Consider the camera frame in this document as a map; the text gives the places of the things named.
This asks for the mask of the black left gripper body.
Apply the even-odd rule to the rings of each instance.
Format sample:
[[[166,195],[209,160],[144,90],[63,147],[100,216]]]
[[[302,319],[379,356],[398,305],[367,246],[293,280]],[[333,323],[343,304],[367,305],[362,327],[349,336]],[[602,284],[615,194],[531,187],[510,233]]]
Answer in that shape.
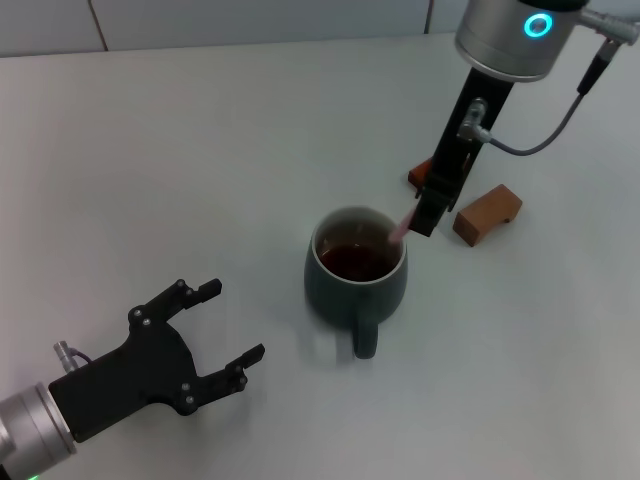
[[[138,323],[117,349],[49,384],[73,439],[84,442],[148,405],[197,410],[190,350],[167,323]]]

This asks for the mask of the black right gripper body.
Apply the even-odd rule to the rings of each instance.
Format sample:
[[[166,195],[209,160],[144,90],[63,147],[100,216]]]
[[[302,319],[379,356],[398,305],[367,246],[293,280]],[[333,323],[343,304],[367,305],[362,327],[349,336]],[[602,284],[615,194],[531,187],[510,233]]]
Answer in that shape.
[[[432,157],[432,167],[424,184],[424,203],[434,208],[451,208],[478,156],[481,143],[458,137],[458,131],[472,102],[482,99],[486,113],[481,126],[490,130],[504,106],[513,83],[498,80],[471,69],[444,133]]]

